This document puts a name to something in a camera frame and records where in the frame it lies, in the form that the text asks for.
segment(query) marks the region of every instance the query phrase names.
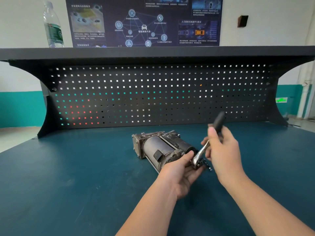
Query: person's right hand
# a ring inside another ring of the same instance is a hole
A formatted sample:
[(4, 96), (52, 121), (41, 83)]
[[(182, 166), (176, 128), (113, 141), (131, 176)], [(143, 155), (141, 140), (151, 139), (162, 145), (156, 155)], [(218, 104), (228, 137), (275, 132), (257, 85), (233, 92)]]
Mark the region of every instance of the person's right hand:
[(206, 157), (212, 162), (220, 183), (226, 187), (246, 176), (242, 167), (241, 153), (238, 142), (227, 127), (221, 130), (223, 141), (220, 142), (218, 134), (213, 127), (208, 128), (208, 137), (201, 142), (205, 145), (209, 139), (210, 147), (206, 150)]

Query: blue-green tabletop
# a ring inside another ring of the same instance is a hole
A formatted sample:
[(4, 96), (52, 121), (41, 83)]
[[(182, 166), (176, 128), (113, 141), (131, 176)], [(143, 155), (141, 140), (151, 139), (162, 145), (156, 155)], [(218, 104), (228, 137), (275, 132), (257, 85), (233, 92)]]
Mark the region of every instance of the blue-green tabletop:
[[(315, 229), (315, 133), (270, 123), (229, 123), (247, 175)], [(157, 177), (131, 135), (176, 130), (200, 148), (207, 125), (68, 130), (0, 153), (0, 235), (115, 235)], [(177, 202), (168, 235), (254, 235), (204, 172)]]

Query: dark blue poster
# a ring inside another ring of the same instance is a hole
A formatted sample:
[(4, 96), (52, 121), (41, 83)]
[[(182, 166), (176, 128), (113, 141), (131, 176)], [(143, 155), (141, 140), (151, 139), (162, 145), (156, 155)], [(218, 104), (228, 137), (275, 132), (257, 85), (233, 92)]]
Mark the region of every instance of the dark blue poster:
[(66, 0), (73, 47), (218, 46), (223, 0)]

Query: hand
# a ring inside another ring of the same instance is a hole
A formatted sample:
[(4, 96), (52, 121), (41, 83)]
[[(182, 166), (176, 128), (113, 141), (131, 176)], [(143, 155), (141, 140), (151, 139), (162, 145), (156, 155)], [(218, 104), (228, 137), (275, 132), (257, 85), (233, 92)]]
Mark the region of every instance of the hand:
[(223, 136), (222, 143), (215, 129), (210, 126), (208, 137), (205, 137), (201, 144), (205, 145), (209, 139), (210, 147), (206, 150), (206, 157), (212, 162), (220, 183), (226, 187), (228, 183), (246, 175), (242, 167), (237, 140), (227, 127), (223, 126), (221, 133)]
[(157, 180), (170, 184), (175, 189), (177, 199), (181, 199), (189, 192), (190, 186), (205, 169), (204, 166), (194, 170), (190, 164), (194, 152), (190, 151), (180, 159), (164, 165)]

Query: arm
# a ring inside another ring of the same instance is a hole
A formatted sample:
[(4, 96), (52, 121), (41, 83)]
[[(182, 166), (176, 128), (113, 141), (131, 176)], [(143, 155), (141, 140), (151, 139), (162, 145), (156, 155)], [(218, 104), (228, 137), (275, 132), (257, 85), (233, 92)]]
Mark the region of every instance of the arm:
[(116, 236), (162, 236), (168, 225), (177, 199), (187, 195), (191, 184), (204, 168), (194, 170), (189, 164), (193, 151), (179, 160), (166, 164), (156, 181), (142, 197)]
[(259, 188), (245, 174), (238, 142), (223, 127), (223, 143), (213, 127), (208, 129), (211, 149), (206, 157), (212, 161), (221, 184), (235, 200), (257, 236), (305, 235), (315, 232)]

